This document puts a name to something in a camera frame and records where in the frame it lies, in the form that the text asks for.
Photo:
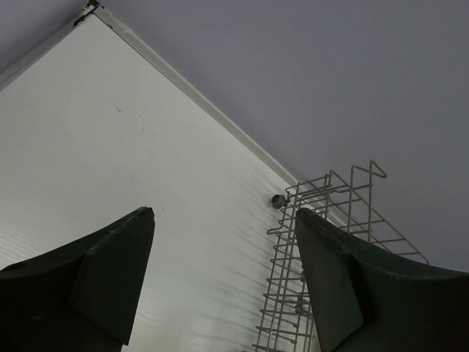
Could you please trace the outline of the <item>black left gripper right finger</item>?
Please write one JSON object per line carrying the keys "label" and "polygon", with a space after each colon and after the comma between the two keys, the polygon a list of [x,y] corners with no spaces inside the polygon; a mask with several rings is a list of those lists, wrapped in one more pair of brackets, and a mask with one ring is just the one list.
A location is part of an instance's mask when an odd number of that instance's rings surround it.
{"label": "black left gripper right finger", "polygon": [[466,351],[468,275],[418,263],[313,211],[295,234],[322,351]]}

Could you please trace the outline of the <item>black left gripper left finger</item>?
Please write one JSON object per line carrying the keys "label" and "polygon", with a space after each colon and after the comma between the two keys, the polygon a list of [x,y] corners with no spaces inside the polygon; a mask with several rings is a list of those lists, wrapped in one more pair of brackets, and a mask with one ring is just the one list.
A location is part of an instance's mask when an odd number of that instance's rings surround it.
{"label": "black left gripper left finger", "polygon": [[141,207],[1,270],[2,351],[121,351],[129,344],[155,233]]}

